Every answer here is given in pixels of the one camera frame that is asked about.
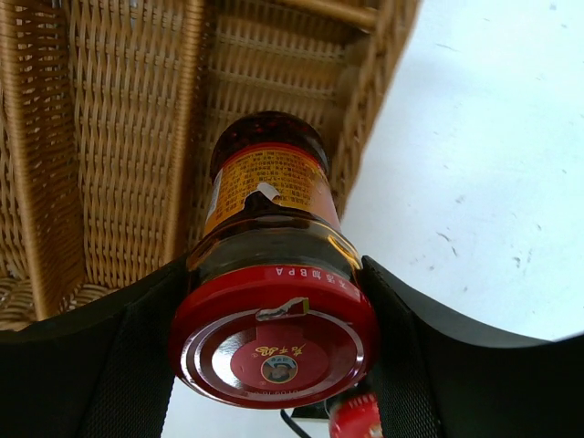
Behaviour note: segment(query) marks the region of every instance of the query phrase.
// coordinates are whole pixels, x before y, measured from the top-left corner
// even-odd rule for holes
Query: black cable
[[[292,429],[300,438],[310,438],[310,435],[304,432],[304,430],[298,426],[297,423],[292,420],[283,409],[280,411],[280,417],[282,417],[282,420],[284,420],[288,427]]]

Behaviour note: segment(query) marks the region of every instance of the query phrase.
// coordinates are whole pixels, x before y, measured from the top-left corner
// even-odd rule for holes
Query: yellow label
[[[329,182],[316,159],[286,144],[262,143],[236,154],[217,174],[205,233],[241,212],[247,196],[255,192],[340,228]]]

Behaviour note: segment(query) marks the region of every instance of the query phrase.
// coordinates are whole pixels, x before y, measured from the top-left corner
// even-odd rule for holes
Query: glass jar
[[[370,368],[377,324],[328,173],[317,132],[285,113],[244,117],[216,143],[205,236],[170,343],[194,390],[288,408],[345,391]]]

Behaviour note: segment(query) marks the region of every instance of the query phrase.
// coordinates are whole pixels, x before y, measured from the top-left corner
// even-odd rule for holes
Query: lid logo
[[[307,344],[301,345],[300,347],[292,347],[292,354],[296,357],[296,356],[300,356],[302,354],[302,349],[306,346]],[[256,352],[258,352],[259,354],[261,354],[262,356],[272,356],[274,353],[278,353],[278,354],[284,354],[284,353],[288,353],[288,349],[286,347],[258,347],[255,349]]]
[[[298,373],[298,364],[289,356],[277,355],[264,360],[262,377],[270,383],[287,383]]]

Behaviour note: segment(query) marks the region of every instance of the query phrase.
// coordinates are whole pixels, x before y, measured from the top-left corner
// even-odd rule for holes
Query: red bottle cap
[[[373,309],[349,281],[306,266],[255,266],[198,287],[177,310],[178,377],[221,402],[281,409],[345,391],[369,370]]]
[[[330,438],[383,438],[375,395],[364,394],[342,403],[330,416],[328,431]]]

